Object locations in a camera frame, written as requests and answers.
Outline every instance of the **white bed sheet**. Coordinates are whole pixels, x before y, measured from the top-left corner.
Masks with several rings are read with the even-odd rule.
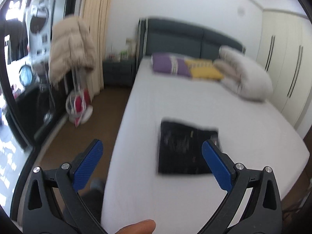
[[[250,169],[272,167],[281,198],[309,158],[302,139],[270,103],[243,100],[216,82],[154,74],[150,59],[144,58],[110,162],[101,219],[108,234],[145,219],[156,222],[155,234],[197,233],[226,194],[211,174],[157,174],[163,118],[218,128],[223,152],[233,162]],[[250,192],[232,224],[238,222]]]

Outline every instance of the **blue gripper pad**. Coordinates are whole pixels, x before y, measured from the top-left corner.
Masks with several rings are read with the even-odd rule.
[[[231,174],[222,160],[206,141],[202,144],[202,155],[222,190],[232,190]]]
[[[103,154],[103,143],[98,140],[76,169],[73,178],[73,188],[75,192],[85,188],[96,165]]]

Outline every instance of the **white pillow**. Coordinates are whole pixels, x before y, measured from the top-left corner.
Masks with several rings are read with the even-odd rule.
[[[237,82],[241,81],[241,74],[238,73],[234,69],[234,67],[227,64],[224,60],[220,60],[220,59],[215,60],[213,62],[213,66],[215,66],[225,76],[229,76]]]
[[[235,85],[229,78],[223,80],[225,86],[241,97],[251,100],[264,101],[272,95],[271,78],[258,63],[228,46],[222,46],[219,55],[241,75],[241,81]]]

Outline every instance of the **white wardrobe door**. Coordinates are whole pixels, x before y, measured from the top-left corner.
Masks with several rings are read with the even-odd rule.
[[[302,58],[298,66],[293,89],[282,111],[291,125],[295,125],[307,101],[312,84],[312,25],[302,18]]]
[[[271,55],[267,65],[267,72],[272,80],[273,92],[277,86],[282,71],[288,41],[288,15],[275,13],[275,29]]]
[[[262,34],[257,56],[257,63],[263,68],[267,66],[269,52],[273,44],[274,28],[275,28],[275,12],[263,12],[262,17]]]
[[[301,18],[287,15],[288,41],[282,70],[277,86],[270,99],[271,103],[282,112],[295,80],[295,71],[298,66],[299,48],[302,42]]]

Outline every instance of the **glass door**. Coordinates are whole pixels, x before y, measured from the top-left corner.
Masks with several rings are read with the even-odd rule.
[[[64,80],[52,86],[48,73],[52,24],[72,13],[69,5],[4,0],[0,6],[0,205],[13,220],[41,146],[65,114]]]

